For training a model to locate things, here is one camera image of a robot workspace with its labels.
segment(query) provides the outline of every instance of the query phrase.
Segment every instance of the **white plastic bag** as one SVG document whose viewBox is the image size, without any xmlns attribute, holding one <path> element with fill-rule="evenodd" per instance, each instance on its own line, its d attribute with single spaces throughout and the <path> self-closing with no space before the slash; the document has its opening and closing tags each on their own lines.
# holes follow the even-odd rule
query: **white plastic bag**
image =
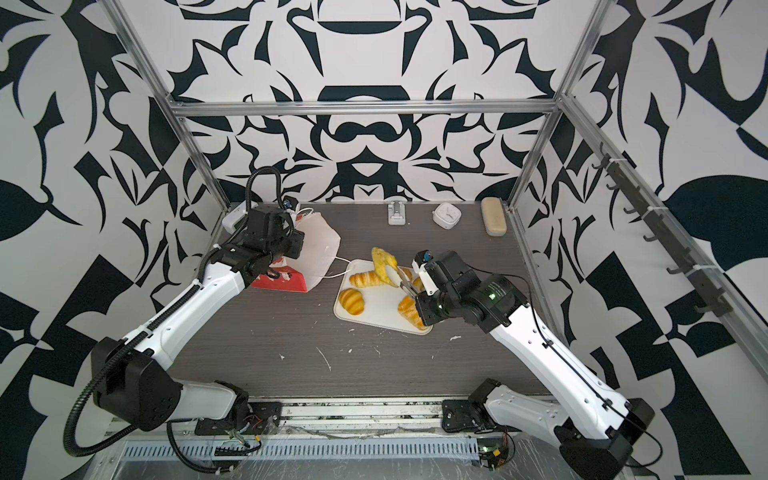
<svg viewBox="0 0 768 480">
<path fill-rule="evenodd" d="M 306 291 L 323 279 L 339 252 L 341 237 L 329 227 L 323 215 L 312 212 L 296 222 L 296 229 L 304 232 L 304 245 L 299 258 L 286 258 L 288 266 L 304 275 Z"/>
</svg>

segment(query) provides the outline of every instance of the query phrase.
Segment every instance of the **beige sponge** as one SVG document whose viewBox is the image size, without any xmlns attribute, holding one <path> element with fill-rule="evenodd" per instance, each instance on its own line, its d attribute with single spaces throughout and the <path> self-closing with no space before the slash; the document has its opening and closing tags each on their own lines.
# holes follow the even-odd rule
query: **beige sponge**
<svg viewBox="0 0 768 480">
<path fill-rule="evenodd" d="M 486 197 L 480 202 L 482 221 L 485 223 L 485 232 L 491 237 L 501 237 L 507 233 L 507 219 L 502 208 L 502 199 Z"/>
</svg>

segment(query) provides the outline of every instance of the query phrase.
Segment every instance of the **black and white patterned wall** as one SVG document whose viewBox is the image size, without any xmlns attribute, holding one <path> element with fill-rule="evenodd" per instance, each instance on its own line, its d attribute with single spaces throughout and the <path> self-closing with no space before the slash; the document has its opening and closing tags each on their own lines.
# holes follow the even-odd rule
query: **black and white patterned wall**
<svg viewBox="0 0 768 480">
<path fill-rule="evenodd" d="M 577 99 L 765 318 L 768 8 L 620 0 Z M 571 349 L 645 398 L 664 457 L 645 475 L 765 478 L 768 385 L 650 235 L 567 119 L 518 211 Z M 636 459 L 658 448 L 649 438 Z"/>
<path fill-rule="evenodd" d="M 301 201 L 509 196 L 543 114 L 197 117 L 188 126 L 231 200 L 274 165 Z M 254 191 L 275 198 L 273 179 Z"/>
<path fill-rule="evenodd" d="M 552 98 L 594 3 L 124 6 L 176 100 L 248 102 Z M 541 115 L 514 114 L 194 120 L 190 129 L 232 200 L 243 197 L 238 185 L 250 169 L 275 165 L 300 200 L 356 202 L 507 197 L 541 125 Z"/>
<path fill-rule="evenodd" d="M 91 348 L 187 285 L 220 207 L 93 0 L 3 1 L 0 118 L 0 476 L 63 478 Z"/>
</svg>

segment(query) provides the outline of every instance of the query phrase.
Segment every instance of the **wooden tabletop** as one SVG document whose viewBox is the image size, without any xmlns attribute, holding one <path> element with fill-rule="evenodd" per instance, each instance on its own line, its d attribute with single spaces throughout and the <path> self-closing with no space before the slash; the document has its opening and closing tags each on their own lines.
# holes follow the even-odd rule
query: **wooden tabletop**
<svg viewBox="0 0 768 480">
<path fill-rule="evenodd" d="M 341 236 L 339 257 L 370 260 L 371 248 L 381 247 L 409 265 L 420 250 L 455 250 L 477 268 L 527 277 L 515 238 L 511 232 L 489 237 L 479 204 L 457 205 L 462 218 L 451 230 L 432 221 L 431 204 L 408 204 L 401 227 L 387 224 L 381 204 L 313 207 Z M 329 274 L 345 265 L 337 260 Z M 520 360 L 461 319 L 424 336 L 337 319 L 341 278 L 325 279 L 308 293 L 245 289 L 187 344 L 171 375 L 224 380 L 252 396 L 272 397 L 464 396 L 487 377 L 520 393 L 547 393 Z"/>
</svg>

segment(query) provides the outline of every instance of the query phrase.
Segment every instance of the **bread roll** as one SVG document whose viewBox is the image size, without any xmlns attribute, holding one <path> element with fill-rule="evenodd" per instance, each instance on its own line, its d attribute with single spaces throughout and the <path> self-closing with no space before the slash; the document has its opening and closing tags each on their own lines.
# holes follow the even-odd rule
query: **bread roll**
<svg viewBox="0 0 768 480">
<path fill-rule="evenodd" d="M 349 282 L 352 284 L 352 286 L 356 286 L 357 288 L 366 288 L 368 286 L 381 286 L 388 284 L 380 279 L 379 276 L 376 275 L 376 272 L 373 270 L 370 272 L 355 273 L 349 278 Z"/>
<path fill-rule="evenodd" d="M 413 280 L 413 286 L 414 286 L 414 288 L 416 288 L 416 291 L 419 292 L 419 293 L 421 293 L 424 290 L 426 290 L 424 288 L 424 283 L 422 282 L 422 278 L 420 276 L 417 276 L 416 280 Z"/>
<path fill-rule="evenodd" d="M 348 288 L 339 294 L 339 303 L 347 312 L 359 315 L 366 309 L 366 302 L 359 290 Z"/>
<path fill-rule="evenodd" d="M 402 302 L 397 306 L 397 313 L 419 330 L 426 330 L 428 328 L 424 326 L 424 322 L 416 310 L 416 301 L 410 296 L 402 299 Z"/>
</svg>

